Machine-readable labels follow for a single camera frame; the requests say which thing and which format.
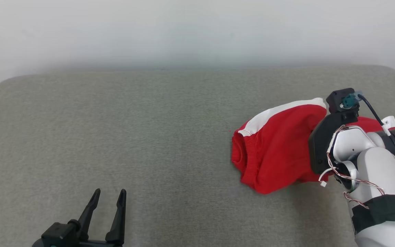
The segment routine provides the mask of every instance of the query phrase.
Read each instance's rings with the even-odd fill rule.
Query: gray table surface
[[[104,239],[124,188],[125,246],[355,246],[337,183],[261,195],[230,162],[233,131],[254,115],[345,87],[395,115],[395,70],[382,66],[9,79],[0,84],[0,247],[31,246],[53,222],[77,219],[96,188],[91,239]],[[371,117],[366,107],[361,115]]]

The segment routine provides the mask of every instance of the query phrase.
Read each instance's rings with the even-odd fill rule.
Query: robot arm
[[[358,246],[395,246],[395,130],[345,126],[359,116],[354,94],[343,89],[327,98],[331,114],[309,138],[311,167],[317,174],[333,172],[344,186]]]

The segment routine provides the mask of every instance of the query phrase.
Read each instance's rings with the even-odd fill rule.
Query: white wall
[[[395,68],[395,0],[0,0],[0,81],[330,63]]]

